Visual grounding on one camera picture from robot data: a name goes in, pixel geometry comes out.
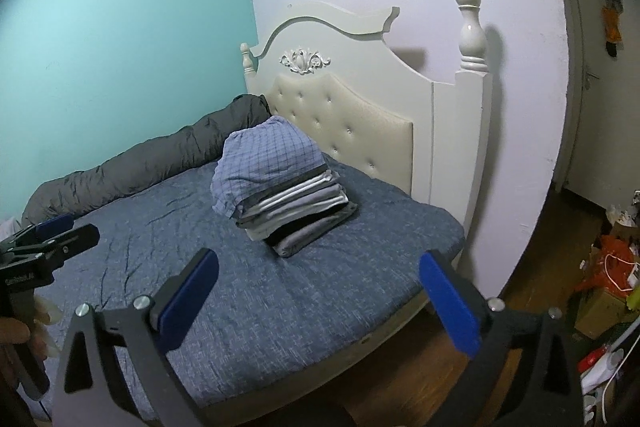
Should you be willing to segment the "blue plaid boxer shorts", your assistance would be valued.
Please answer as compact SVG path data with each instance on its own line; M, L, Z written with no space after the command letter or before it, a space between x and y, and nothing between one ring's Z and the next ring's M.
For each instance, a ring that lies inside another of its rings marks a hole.
M232 132L217 161L210 191L213 210L238 217L264 197L326 170L318 144L281 116Z

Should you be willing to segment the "stack of folded clothes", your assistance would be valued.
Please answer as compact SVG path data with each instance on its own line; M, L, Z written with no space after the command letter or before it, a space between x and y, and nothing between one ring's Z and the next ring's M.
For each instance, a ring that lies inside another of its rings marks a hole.
M253 242L289 258L358 210L327 165L234 184L231 220Z

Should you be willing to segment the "light grey pillow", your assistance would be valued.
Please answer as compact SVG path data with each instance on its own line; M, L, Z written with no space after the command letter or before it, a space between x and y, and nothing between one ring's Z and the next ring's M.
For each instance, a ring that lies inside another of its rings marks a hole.
M15 217L11 217L0 222L0 241L4 241L13 234L21 231L20 221Z

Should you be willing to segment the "clutter pile on floor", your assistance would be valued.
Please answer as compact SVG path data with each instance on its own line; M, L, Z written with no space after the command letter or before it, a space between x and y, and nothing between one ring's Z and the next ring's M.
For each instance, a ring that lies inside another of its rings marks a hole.
M593 342L580 357L582 410L587 426L611 426L606 410L614 400L616 381L639 349L639 195L628 208L606 210L603 231L582 262L584 278L574 329Z

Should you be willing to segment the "blue patterned bed sheet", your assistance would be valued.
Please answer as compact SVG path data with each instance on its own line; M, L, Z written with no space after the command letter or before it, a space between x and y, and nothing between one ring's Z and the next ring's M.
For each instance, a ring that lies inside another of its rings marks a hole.
M170 364L209 424L268 413L398 331L424 303L421 255L453 258L464 244L446 210L352 167L334 170L357 211L291 258L217 215L205 165L90 212L99 245L67 261L42 295L66 317L81 303L117 309L213 249L218 281Z

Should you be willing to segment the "dark grey rolled duvet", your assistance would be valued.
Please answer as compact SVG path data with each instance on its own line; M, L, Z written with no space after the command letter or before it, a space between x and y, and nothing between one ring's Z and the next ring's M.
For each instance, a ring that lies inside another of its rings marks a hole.
M30 196L21 225L38 225L62 215L79 218L116 199L206 165L221 158L231 133L261 124L270 116L264 96L239 95L195 124L136 144L99 166L44 182Z

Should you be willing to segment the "cream tufted headboard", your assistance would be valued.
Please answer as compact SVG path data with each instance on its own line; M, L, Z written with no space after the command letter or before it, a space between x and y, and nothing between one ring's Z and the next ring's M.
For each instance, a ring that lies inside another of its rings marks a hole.
M397 6L367 14L326 2L291 4L256 46L240 45L245 86L324 153L449 211L468 229L482 184L492 76L482 0L462 16L454 80L431 80L385 36Z

